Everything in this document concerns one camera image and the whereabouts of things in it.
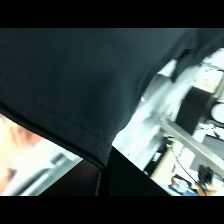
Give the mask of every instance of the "dark cloth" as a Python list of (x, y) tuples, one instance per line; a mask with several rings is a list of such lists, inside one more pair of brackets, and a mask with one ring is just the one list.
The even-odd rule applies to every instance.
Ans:
[(0, 112), (104, 168), (152, 78), (198, 46), (193, 28), (0, 29)]

